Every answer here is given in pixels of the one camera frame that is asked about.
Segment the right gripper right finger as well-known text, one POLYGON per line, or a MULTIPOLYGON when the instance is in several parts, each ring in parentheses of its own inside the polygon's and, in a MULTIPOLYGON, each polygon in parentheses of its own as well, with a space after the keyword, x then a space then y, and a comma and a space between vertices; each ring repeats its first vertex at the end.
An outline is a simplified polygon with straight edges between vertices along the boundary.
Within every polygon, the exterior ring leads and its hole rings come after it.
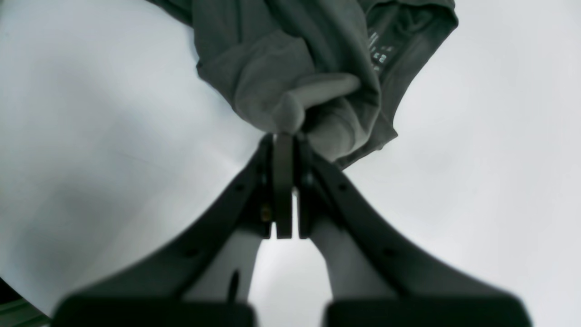
POLYGON ((325 327, 529 327, 519 298, 430 255, 382 218, 336 166, 295 139, 299 236, 325 259, 325 327))

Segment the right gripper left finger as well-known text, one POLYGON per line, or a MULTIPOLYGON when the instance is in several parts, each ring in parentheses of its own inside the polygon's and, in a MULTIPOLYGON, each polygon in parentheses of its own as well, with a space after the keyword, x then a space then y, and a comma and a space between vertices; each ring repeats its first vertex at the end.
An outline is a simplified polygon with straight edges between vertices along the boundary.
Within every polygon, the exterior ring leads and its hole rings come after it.
POLYGON ((54 327, 256 327, 261 242, 292 237, 293 138, 265 136, 210 208, 155 253, 68 297, 54 327))

